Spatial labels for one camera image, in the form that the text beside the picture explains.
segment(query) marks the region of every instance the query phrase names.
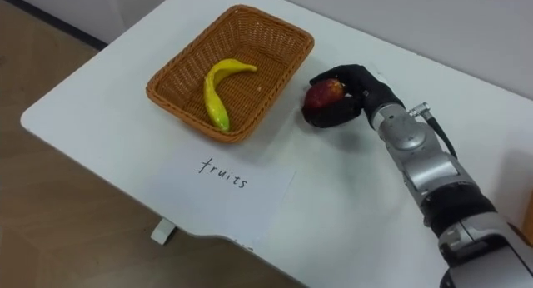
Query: red apple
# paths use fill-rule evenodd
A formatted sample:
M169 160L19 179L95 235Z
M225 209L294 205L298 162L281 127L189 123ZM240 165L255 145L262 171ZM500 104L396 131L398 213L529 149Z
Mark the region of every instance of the red apple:
M306 94L303 106L320 108L344 97L344 87L337 79L327 79L313 85Z

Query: yellow banana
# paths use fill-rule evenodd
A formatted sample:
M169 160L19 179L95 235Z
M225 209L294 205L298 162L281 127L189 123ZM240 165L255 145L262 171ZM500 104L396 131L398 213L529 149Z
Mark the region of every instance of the yellow banana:
M237 72L255 72L257 67L245 64L237 59L224 59L215 64L206 76L203 83L203 99L206 103L207 114L215 126L228 132L230 130L230 120L227 116L226 108L220 97L215 92L215 87L225 77Z

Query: brown woven basket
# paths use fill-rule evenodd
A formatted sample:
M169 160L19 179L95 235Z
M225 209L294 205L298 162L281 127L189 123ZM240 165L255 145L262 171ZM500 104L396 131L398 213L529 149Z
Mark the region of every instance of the brown woven basket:
M239 142L252 133L314 46L313 37L256 8L226 10L147 85L157 105L221 142ZM230 131L214 127L203 100L204 77L217 62L235 58L257 67L217 86L230 118Z

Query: floor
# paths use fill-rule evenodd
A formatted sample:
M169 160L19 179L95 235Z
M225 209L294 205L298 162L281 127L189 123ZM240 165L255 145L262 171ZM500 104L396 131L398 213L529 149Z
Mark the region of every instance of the floor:
M0 0L0 287L298 287L226 241L157 245L157 215L21 128L96 53Z

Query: white wall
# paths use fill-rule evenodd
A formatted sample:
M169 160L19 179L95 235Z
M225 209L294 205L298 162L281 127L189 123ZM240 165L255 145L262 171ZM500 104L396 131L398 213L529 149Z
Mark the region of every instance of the white wall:
M111 42L126 30L112 0L24 1L104 42Z
M24 0L110 43L164 0Z
M165 0L115 0L118 11L127 28L146 16Z
M111 42L163 0L26 1ZM533 0L289 1L533 99Z
M289 1L533 99L533 0Z

